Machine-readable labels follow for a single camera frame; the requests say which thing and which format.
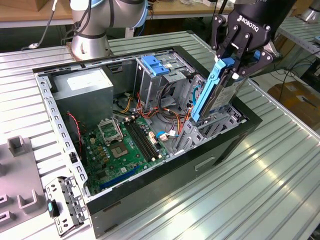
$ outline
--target cardboard box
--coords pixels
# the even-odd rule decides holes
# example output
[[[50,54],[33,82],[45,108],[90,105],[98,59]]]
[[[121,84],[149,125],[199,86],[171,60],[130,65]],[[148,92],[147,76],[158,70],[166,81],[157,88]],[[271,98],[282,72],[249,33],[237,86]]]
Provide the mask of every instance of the cardboard box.
[[[282,84],[269,89],[276,100],[279,99]],[[313,130],[320,128],[320,98],[298,81],[284,84],[280,103]]]
[[[38,12],[49,0],[0,0],[0,5]]]

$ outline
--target case bracket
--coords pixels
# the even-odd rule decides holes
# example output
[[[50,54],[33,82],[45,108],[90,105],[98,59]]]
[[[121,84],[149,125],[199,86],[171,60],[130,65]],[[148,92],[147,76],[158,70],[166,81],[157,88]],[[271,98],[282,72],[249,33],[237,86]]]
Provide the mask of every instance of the case bracket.
[[[49,213],[60,237],[84,224],[88,211],[74,176],[57,177],[45,189]]]

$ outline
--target yellow wire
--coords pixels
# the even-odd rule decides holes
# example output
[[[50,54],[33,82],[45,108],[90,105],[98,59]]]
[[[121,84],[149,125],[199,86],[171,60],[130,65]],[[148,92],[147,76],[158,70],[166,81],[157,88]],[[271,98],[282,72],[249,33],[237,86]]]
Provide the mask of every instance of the yellow wire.
[[[126,106],[125,110],[121,111],[120,113],[125,114],[126,112],[129,111],[130,108],[130,102],[131,102],[131,98],[128,99],[128,105]]]

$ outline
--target workbench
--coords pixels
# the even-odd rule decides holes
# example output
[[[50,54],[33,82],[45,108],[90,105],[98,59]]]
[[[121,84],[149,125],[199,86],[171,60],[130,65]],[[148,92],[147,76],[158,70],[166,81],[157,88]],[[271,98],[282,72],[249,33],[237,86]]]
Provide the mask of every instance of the workbench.
[[[53,0],[49,1],[40,11],[29,11],[0,5],[0,29],[46,26],[51,14]],[[149,11],[147,19],[183,19],[212,17],[215,7],[206,6],[202,3],[192,5],[182,4],[179,0],[157,1],[153,5],[153,15]],[[230,13],[231,8],[226,7],[224,13]],[[59,0],[51,21],[54,25],[73,24],[72,10],[69,0]]]
[[[208,70],[215,53],[187,32],[111,40],[115,55],[181,45]],[[32,68],[74,61],[65,46],[0,54],[0,143],[31,138],[45,186],[70,176]],[[263,122],[227,160],[100,239],[307,239],[320,223],[320,138],[248,80],[237,95]],[[45,212],[0,239],[59,239]],[[87,219],[66,239],[94,239]]]
[[[287,17],[280,25],[278,32],[290,39],[301,49],[320,58],[320,44],[315,42],[315,37],[320,36],[320,23],[307,23],[298,17]]]

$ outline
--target blue pcie slot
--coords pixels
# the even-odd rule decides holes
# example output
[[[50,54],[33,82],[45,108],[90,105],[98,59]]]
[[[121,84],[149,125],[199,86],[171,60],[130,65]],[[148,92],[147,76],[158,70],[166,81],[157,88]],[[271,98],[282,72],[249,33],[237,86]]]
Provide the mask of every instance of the blue pcie slot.
[[[112,186],[112,185],[115,185],[115,184],[121,182],[121,181],[124,180],[124,179],[127,179],[127,178],[135,175],[136,170],[138,170],[139,168],[140,168],[140,165],[139,165],[139,166],[136,166],[134,169],[132,169],[132,170],[130,170],[130,171],[122,174],[121,176],[117,176],[116,178],[114,178],[114,179],[112,179],[112,180],[110,180],[110,181],[107,181],[107,182],[101,184],[101,185],[100,185],[100,190],[105,189],[105,188],[108,188],[108,187],[110,187],[110,186]]]
[[[214,65],[213,70],[211,71],[207,82],[205,83],[204,89],[196,101],[195,106],[192,110],[192,118],[197,122],[201,116],[201,112],[207,99],[210,97],[212,90],[218,85],[220,81],[220,73],[224,68],[231,67],[235,63],[231,57],[219,59],[218,62]]]

